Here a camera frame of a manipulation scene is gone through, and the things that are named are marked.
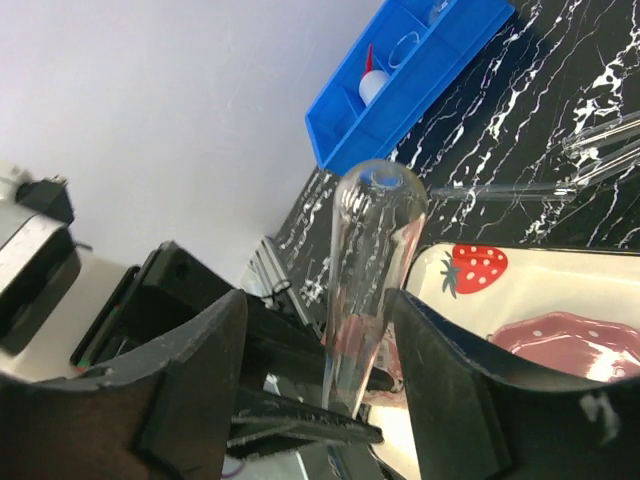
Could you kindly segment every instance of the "pink plate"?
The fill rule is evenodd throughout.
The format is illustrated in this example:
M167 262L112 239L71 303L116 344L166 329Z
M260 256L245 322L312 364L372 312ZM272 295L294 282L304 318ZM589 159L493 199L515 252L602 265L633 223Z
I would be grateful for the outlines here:
M532 362L601 382L640 373L640 332L553 312L499 328L491 341Z

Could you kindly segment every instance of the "red strawberry decoration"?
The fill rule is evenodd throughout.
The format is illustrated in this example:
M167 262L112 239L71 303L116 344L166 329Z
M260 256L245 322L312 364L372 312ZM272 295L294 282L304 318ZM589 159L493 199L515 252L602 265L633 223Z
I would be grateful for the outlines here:
M446 270L442 291L447 288L453 295L466 295L484 290L495 282L509 264L507 256L498 248L476 245L454 245L453 256L447 252L447 260L442 260Z

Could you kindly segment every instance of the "white wall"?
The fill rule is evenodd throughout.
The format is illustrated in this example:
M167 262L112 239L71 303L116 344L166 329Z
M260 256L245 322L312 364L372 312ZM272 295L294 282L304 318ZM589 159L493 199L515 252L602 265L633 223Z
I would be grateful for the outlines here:
M313 168L304 112L381 3L0 2L0 156L69 178L98 252L175 239L235 282Z

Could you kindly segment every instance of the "black marble countertop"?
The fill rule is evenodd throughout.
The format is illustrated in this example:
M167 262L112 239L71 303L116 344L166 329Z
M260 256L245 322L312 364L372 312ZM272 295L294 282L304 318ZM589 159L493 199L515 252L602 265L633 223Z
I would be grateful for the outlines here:
M640 110L640 0L511 3L516 15L390 155L425 187L560 181L588 161L564 157L563 137ZM421 246L639 249L637 173L591 187L569 204L432 201ZM273 239L308 313L320 322L337 181L314 171Z

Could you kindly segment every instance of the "blue plastic tray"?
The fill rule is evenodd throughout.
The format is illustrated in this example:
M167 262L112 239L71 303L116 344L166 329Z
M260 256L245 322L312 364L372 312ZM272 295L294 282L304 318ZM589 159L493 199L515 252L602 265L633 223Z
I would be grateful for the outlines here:
M387 0L360 35L306 115L320 168L344 175L360 162L386 157L514 12L505 0L449 0L428 27L439 3ZM389 54L414 31L418 45L392 70ZM374 68L391 79L365 107L358 86L369 44Z

